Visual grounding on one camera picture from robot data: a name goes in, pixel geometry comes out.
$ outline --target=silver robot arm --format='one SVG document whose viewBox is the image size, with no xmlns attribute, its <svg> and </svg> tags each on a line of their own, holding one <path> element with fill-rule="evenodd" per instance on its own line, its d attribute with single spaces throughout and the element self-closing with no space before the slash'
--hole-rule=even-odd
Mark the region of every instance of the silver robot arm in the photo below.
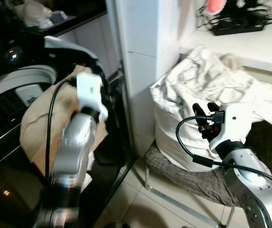
<svg viewBox="0 0 272 228">
<path fill-rule="evenodd" d="M 229 103 L 220 107 L 224 113 L 218 135 L 209 147 L 218 153 L 223 163 L 250 167 L 271 175 L 251 149 L 244 148 L 251 129 L 252 110 L 246 103 Z M 235 194 L 247 216 L 251 228 L 272 228 L 272 181 L 249 171 L 228 168 L 224 174 L 226 184 Z"/>
<path fill-rule="evenodd" d="M 35 228 L 64 228 L 78 218 L 78 201 L 97 123 L 107 118 L 107 109 L 101 103 L 101 86 L 100 76 L 77 75 L 81 112 L 73 114 L 62 132 L 61 146 L 52 166 L 50 185 L 46 188 Z"/>
</svg>

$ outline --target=washing machine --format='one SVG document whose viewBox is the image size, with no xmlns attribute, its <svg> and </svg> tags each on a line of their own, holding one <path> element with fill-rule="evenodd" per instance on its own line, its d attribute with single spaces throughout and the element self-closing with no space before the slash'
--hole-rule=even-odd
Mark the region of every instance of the washing machine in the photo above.
<svg viewBox="0 0 272 228">
<path fill-rule="evenodd" d="M 75 65 L 101 76 L 103 103 L 110 107 L 105 76 L 93 53 L 28 32 L 0 1 L 0 227 L 31 227 L 44 177 L 19 144 L 20 122 L 31 103 Z M 116 128 L 112 112 L 109 116 L 108 131 Z"/>
</svg>

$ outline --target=black wire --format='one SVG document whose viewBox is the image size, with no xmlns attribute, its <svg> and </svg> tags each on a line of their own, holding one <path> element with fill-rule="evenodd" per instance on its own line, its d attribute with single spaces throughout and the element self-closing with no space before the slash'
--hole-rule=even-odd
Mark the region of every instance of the black wire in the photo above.
<svg viewBox="0 0 272 228">
<path fill-rule="evenodd" d="M 184 145 L 184 143 L 182 142 L 180 136 L 179 136 L 179 129 L 180 127 L 190 121 L 190 120 L 207 120 L 207 117 L 206 116 L 203 116 L 203 115 L 198 115 L 198 116 L 191 116 L 191 117 L 188 117 L 188 118 L 185 118 L 183 119 L 181 122 L 178 123 L 177 127 L 176 127 L 176 131 L 175 131 L 175 134 L 176 134 L 176 137 L 177 137 L 177 140 L 178 140 L 178 143 L 180 144 L 180 146 L 183 148 L 183 150 L 188 154 L 190 155 L 191 157 L 193 157 L 194 155 L 188 150 L 188 148 L 186 148 L 186 146 Z M 256 170 L 256 169 L 252 169 L 252 168 L 249 168 L 249 167 L 246 167 L 246 166 L 241 166 L 241 165 L 235 165 L 235 164 L 230 164 L 230 163 L 223 163 L 223 162 L 218 162 L 218 161 L 213 161 L 213 165 L 218 165 L 218 166 L 222 166 L 222 167 L 225 167 L 225 168 L 236 168 L 236 169 L 239 169 L 239 170 L 244 170 L 244 171 L 249 171 L 249 172 L 253 172 L 255 174 L 258 174 L 258 175 L 261 175 L 261 176 L 264 176 L 270 180 L 272 180 L 272 176 L 268 175 L 267 173 L 264 173 L 262 171 L 259 171 L 259 170 Z"/>
<path fill-rule="evenodd" d="M 49 106 L 49 116 L 47 121 L 47 134 L 46 134 L 46 149 L 45 149 L 45 188 L 49 185 L 49 151 L 50 151 L 50 131 L 51 131 L 51 117 L 52 117 L 52 110 L 54 108 L 54 103 L 56 100 L 57 93 L 62 85 L 64 85 L 66 82 L 70 82 L 70 79 L 63 80 L 58 83 L 54 94 L 52 96 L 52 99 L 50 101 Z"/>
</svg>

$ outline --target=beige cloth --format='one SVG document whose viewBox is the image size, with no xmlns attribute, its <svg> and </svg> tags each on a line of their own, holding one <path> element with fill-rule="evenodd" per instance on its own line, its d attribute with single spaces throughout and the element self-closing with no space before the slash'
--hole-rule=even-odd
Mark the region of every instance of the beige cloth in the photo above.
<svg viewBox="0 0 272 228">
<path fill-rule="evenodd" d="M 74 71 L 68 76 L 76 76 L 80 72 L 89 72 L 91 69 L 83 66 L 76 66 Z M 31 162 L 34 162 L 39 170 L 45 174 L 45 149 L 47 121 L 50 101 L 57 85 L 52 85 L 40 97 L 38 97 L 25 112 L 21 121 L 20 144 Z M 50 159 L 51 169 L 57 151 L 61 144 L 61 133 L 67 125 L 74 111 L 79 110 L 77 90 L 70 85 L 63 85 L 55 100 L 51 121 L 50 134 Z M 96 147 L 107 135 L 104 124 L 98 126 Z"/>
</svg>

